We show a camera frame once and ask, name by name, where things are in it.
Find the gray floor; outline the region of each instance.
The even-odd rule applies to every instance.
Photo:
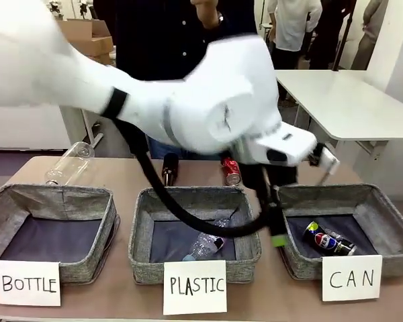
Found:
[[[290,102],[279,106],[282,118],[287,123],[293,123],[296,116],[297,106]],[[132,158],[127,143],[108,119],[102,119],[95,132],[101,131],[104,138],[95,148],[98,158]],[[0,187],[6,183],[30,158],[40,155],[59,155],[58,152],[0,152]],[[403,214],[403,201],[394,202]]]

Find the bottle cap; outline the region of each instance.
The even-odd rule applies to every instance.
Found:
[[[182,262],[193,262],[193,261],[195,261],[195,258],[192,255],[186,255],[186,257],[182,259]]]

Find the white robotic arm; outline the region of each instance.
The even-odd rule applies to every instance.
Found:
[[[200,154],[231,149],[245,164],[296,166],[317,144],[281,121],[275,71],[257,36],[210,44],[183,80],[143,82],[76,51],[40,0],[0,1],[0,106],[37,103],[107,113]],[[322,159],[330,170],[339,164],[328,150]]]

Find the transparent bottle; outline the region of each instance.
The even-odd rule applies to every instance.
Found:
[[[228,227],[230,225],[230,219],[217,219],[214,221],[214,225],[219,227]],[[184,257],[182,260],[184,262],[193,260],[209,260],[224,246],[225,241],[226,240],[222,237],[200,233],[199,237],[192,245],[189,254],[186,255],[186,257]]]
[[[75,184],[92,158],[94,158],[94,149],[88,143],[73,144],[45,174],[46,184]]]

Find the black can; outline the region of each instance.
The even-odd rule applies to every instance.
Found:
[[[357,246],[346,240],[342,235],[325,229],[315,221],[311,222],[304,231],[304,238],[311,245],[320,248],[330,256],[352,256]]]

